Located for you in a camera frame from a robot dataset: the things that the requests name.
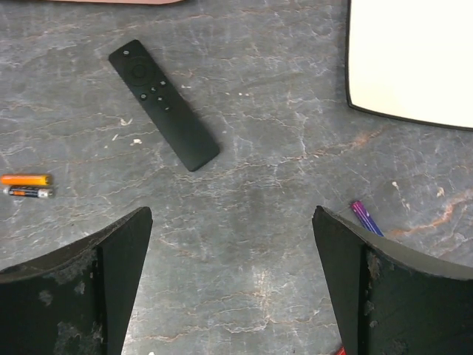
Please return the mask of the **black remote control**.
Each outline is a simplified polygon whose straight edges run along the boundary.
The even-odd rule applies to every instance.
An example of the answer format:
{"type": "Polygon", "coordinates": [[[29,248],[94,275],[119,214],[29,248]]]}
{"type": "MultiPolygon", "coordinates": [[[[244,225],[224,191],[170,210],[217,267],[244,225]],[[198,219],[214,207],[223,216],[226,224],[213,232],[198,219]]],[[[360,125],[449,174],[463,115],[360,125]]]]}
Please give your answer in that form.
{"type": "Polygon", "coordinates": [[[195,172],[218,156],[214,135],[140,41],[115,50],[109,62],[188,171],[195,172]]]}

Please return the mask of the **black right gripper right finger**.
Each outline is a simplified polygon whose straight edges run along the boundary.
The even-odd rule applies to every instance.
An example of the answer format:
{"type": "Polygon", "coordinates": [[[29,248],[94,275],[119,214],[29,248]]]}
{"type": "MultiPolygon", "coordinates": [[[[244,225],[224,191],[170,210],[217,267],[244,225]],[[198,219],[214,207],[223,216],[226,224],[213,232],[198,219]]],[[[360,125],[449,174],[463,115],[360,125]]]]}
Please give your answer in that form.
{"type": "Polygon", "coordinates": [[[472,268],[317,206],[313,232],[347,354],[471,354],[472,268]]]}

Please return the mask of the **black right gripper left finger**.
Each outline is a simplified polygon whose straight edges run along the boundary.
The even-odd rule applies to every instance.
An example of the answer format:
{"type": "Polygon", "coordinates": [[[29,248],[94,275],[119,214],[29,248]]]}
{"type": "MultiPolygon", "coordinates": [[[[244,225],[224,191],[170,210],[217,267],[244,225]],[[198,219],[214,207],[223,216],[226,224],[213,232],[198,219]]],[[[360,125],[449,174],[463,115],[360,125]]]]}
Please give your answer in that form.
{"type": "Polygon", "coordinates": [[[152,231],[140,207],[1,270],[2,354],[120,354],[152,231]]]}

